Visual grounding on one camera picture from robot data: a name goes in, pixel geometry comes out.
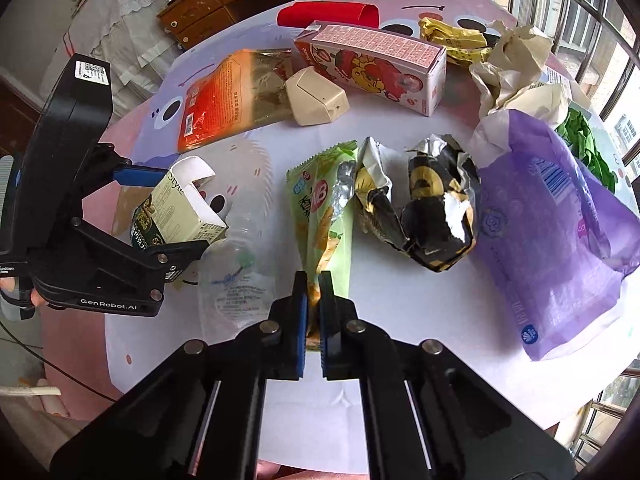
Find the left hand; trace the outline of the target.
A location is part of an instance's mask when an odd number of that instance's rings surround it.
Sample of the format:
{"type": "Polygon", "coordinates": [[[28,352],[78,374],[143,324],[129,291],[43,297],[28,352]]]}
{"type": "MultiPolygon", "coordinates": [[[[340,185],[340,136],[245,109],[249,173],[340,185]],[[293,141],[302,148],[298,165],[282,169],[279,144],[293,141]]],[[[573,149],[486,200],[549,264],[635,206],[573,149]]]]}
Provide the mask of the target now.
{"type": "Polygon", "coordinates": [[[21,308],[39,308],[47,304],[47,300],[34,288],[21,289],[15,278],[1,279],[1,293],[4,298],[9,299],[10,304],[21,308]]]}

